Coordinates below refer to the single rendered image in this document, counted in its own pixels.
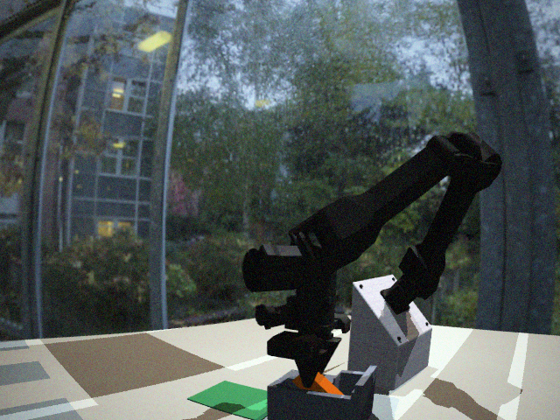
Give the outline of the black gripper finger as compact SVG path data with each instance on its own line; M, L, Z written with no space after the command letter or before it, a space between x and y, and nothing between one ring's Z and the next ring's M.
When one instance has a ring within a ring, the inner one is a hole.
M303 387L310 388L312 386L326 357L327 351L328 350L321 349L318 356L309 361L295 360Z
M333 357L338 345L340 344L342 338L341 337L333 337L330 340L322 340L321 341L321 349L323 350L328 350L325 356L325 359L319 369L319 372L321 374L324 373L327 364L329 363L329 361L331 360L331 358Z

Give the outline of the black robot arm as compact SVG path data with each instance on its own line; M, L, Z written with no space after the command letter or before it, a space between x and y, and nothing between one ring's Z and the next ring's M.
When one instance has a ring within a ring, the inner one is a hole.
M290 246L263 244L246 251L244 283L251 292L336 288L337 270L358 260L384 224L449 175L450 184L423 242L407 248L399 264L403 275L380 291L396 315L406 312L416 297L426 300L436 291L446 249L476 193L494 182L501 165L501 156L472 131L435 135L366 192L342 196L295 226L288 232ZM319 245L313 245L310 233ZM293 329L296 304L291 296L287 304L257 305L258 325L265 330L282 325Z

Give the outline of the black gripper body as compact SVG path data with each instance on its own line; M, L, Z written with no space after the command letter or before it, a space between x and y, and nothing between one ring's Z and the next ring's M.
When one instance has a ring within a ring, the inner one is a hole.
M296 288L291 296L295 307L294 328L298 332L281 332L267 340L267 355L294 361L311 361L319 355L321 341L333 338L331 330L350 331L351 319L346 314L334 314L340 301L336 288L303 290Z

